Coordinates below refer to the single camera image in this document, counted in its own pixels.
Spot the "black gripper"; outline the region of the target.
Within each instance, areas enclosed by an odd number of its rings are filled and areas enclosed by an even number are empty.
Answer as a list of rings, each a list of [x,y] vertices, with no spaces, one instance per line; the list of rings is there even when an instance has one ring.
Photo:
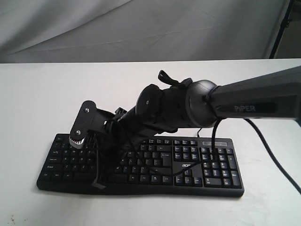
[[[91,185],[106,188],[125,152],[141,142],[141,122],[135,108],[127,112],[119,108],[115,113],[98,108],[89,110],[89,132],[96,141],[96,175]]]

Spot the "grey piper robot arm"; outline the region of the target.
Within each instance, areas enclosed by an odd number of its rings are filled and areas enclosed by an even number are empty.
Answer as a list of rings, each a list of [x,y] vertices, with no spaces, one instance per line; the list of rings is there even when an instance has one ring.
[[[169,85],[151,84],[129,111],[119,109],[98,123],[100,159],[94,185],[105,188],[109,176],[127,151],[163,132],[183,128],[213,128],[227,118],[301,121],[301,69],[283,71],[219,86],[209,80],[181,82],[164,71],[158,78]]]

